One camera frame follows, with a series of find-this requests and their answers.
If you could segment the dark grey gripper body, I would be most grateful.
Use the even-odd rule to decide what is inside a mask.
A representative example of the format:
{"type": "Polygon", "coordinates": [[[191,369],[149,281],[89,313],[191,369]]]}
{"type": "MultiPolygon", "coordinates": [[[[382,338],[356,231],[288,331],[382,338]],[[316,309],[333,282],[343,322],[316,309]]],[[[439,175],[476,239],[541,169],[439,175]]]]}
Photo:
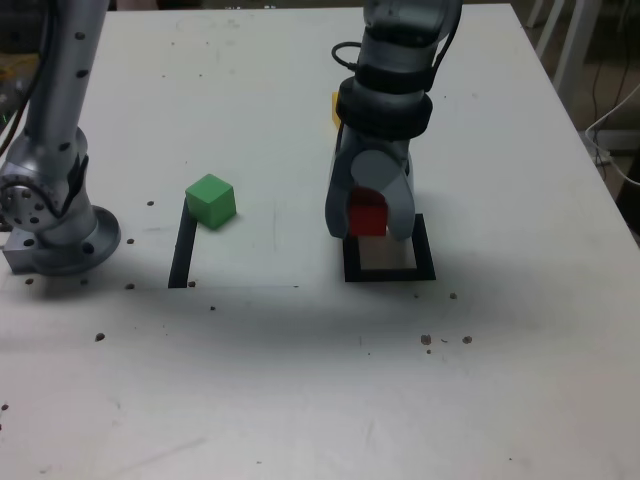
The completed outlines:
{"type": "Polygon", "coordinates": [[[408,158],[409,145],[409,140],[391,141],[364,134],[346,125],[341,127],[341,150],[353,154],[365,150],[378,150],[394,158],[408,158]]]}

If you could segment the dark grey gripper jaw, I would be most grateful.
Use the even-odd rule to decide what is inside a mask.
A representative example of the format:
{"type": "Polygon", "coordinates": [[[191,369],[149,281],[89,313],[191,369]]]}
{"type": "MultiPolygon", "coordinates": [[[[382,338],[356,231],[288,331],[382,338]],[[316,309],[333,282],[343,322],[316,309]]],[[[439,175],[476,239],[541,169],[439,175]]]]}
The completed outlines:
{"type": "Polygon", "coordinates": [[[325,201],[325,220],[331,236],[344,239],[348,235],[348,204],[351,186],[352,156],[344,146],[344,128],[338,129],[331,178],[325,201]]]}

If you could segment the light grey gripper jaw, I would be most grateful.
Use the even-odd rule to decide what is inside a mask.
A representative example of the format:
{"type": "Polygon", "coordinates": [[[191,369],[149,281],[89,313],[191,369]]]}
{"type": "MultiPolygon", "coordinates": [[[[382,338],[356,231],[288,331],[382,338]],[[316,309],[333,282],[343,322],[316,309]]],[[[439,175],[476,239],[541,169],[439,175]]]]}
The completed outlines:
{"type": "Polygon", "coordinates": [[[387,229],[398,241],[408,239],[415,222],[411,156],[396,159],[380,150],[365,150],[351,164],[358,187],[380,194],[387,206],[387,229]]]}

